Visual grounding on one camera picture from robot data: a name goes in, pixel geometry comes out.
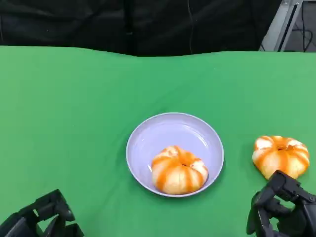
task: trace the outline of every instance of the green tablecloth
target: green tablecloth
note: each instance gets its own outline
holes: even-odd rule
[[[244,237],[265,179],[258,136],[305,143],[299,180],[316,193],[316,55],[225,52],[136,58],[76,48],[0,48],[0,222],[59,188],[87,237]],[[126,142],[146,118],[184,112],[209,123],[225,165],[200,195],[152,194],[130,174]]]

